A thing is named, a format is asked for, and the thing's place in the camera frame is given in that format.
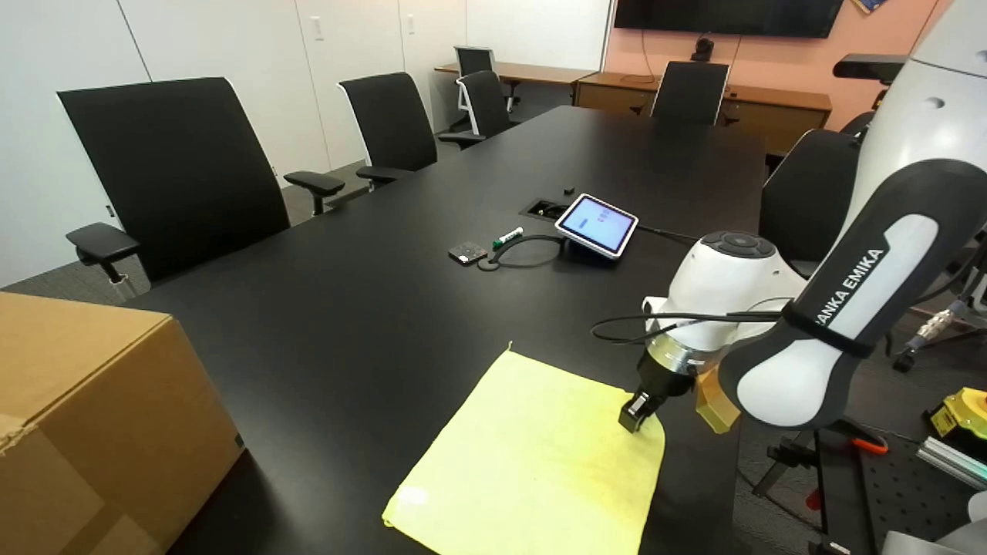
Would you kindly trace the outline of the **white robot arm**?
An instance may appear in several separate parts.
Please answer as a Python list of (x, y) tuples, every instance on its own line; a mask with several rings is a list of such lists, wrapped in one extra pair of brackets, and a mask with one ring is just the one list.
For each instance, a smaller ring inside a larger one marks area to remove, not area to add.
[(778, 427), (842, 416), (852, 372), (987, 225), (987, 0), (949, 0), (858, 141), (847, 206), (812, 274), (757, 233), (691, 243), (643, 301), (651, 342), (620, 405), (635, 430), (708, 365), (725, 401)]

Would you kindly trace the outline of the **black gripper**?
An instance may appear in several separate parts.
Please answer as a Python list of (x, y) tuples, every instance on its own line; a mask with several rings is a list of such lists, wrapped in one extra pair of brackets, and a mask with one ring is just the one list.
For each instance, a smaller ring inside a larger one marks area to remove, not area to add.
[(637, 430), (667, 396), (686, 394), (708, 361), (708, 351), (697, 351), (671, 337), (651, 339), (637, 357), (637, 388), (620, 405), (616, 422), (627, 430)]

